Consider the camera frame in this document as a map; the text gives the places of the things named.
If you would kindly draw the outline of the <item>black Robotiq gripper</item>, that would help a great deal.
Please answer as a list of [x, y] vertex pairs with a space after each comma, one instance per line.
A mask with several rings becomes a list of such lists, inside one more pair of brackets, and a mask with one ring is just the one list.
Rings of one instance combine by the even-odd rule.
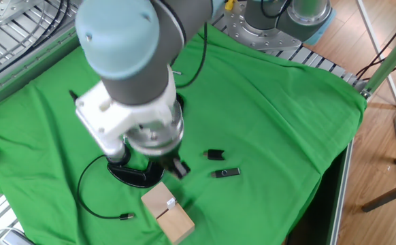
[[180, 160], [179, 157], [179, 146], [174, 149], [162, 154], [161, 156], [152, 156], [149, 159], [155, 163], [158, 163], [165, 169], [172, 169], [172, 173], [179, 180], [183, 179], [191, 171], [190, 167]]

